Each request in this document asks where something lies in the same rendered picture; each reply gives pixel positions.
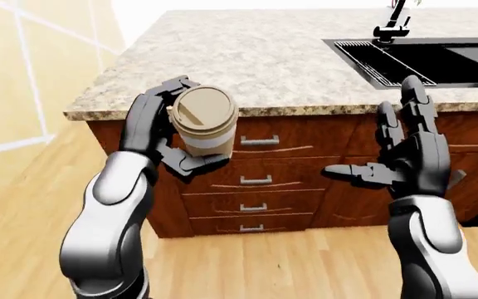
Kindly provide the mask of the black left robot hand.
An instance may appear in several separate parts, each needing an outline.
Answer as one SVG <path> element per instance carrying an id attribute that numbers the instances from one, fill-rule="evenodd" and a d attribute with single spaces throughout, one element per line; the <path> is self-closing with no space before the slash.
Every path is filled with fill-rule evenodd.
<path id="1" fill-rule="evenodd" d="M 190 184 L 195 176 L 221 169 L 230 161 L 224 154 L 196 157 L 172 146 L 173 137 L 178 132 L 168 119 L 166 107 L 172 105 L 183 91 L 195 86 L 199 84 L 190 81 L 186 75 L 169 79 L 136 96 L 128 111 L 119 150 L 142 154 L 149 159 L 144 174 L 151 184 L 157 183 L 161 164 L 177 179 Z"/>

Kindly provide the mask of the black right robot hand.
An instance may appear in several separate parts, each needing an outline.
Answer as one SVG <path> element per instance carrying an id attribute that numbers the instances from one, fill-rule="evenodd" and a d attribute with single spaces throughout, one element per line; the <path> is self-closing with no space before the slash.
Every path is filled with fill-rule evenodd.
<path id="1" fill-rule="evenodd" d="M 427 195 L 443 198 L 451 173 L 446 136 L 437 130 L 437 112 L 417 76 L 401 86 L 402 109 L 389 101 L 377 108 L 377 161 L 365 165 L 334 164 L 321 170 L 328 179 L 346 181 L 362 189 L 388 189 L 394 200 Z"/>

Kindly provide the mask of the tan paper coffee cup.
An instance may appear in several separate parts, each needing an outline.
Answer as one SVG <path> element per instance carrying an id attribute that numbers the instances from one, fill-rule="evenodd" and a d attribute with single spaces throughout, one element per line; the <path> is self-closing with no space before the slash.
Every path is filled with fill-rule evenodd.
<path id="1" fill-rule="evenodd" d="M 232 156 L 238 107 L 225 91 L 215 86 L 187 89 L 167 112 L 191 156 Z"/>

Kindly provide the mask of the wooden cabinet door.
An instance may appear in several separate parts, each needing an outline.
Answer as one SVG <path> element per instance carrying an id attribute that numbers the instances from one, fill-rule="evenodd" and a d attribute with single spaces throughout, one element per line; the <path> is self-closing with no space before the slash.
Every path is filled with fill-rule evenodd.
<path id="1" fill-rule="evenodd" d="M 464 179 L 446 191 L 458 221 L 465 222 L 478 215 L 478 149 L 451 147 L 451 168 L 466 173 Z"/>

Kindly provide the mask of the black kitchen sink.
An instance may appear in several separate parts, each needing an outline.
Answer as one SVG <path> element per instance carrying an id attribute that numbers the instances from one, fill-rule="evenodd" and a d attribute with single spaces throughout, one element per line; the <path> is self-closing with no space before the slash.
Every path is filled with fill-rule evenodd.
<path id="1" fill-rule="evenodd" d="M 323 42 L 375 89 L 398 89 L 410 75 L 433 89 L 478 88 L 478 37 Z"/>

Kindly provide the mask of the granite top kitchen island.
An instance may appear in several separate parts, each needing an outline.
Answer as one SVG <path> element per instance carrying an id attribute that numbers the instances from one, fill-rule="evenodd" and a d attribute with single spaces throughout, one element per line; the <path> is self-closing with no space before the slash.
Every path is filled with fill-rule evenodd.
<path id="1" fill-rule="evenodd" d="M 241 117 L 351 115 L 359 121 L 338 164 L 374 161 L 376 106 L 399 100 L 379 90 L 324 44 L 369 39 L 388 18 L 378 9 L 166 12 L 115 66 L 86 89 L 65 115 L 85 121 L 106 153 L 118 149 L 133 99 L 167 79 L 186 75 L 222 88 Z M 161 238 L 195 236 L 177 181 L 160 171 L 148 220 Z M 379 226 L 388 221 L 385 190 L 355 189 L 329 180 L 308 228 Z"/>

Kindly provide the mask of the black sink faucet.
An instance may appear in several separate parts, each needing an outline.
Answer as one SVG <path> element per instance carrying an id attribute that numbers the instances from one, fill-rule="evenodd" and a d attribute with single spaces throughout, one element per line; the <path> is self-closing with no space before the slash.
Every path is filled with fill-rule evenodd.
<path id="1" fill-rule="evenodd" d="M 406 37 L 410 29 L 408 23 L 411 20 L 410 9 L 405 8 L 407 0 L 392 0 L 391 9 L 392 13 L 387 23 L 382 27 L 375 27 L 373 29 L 373 36 L 376 37 L 376 41 L 383 44 L 389 44 L 393 42 L 393 39 L 397 37 Z"/>

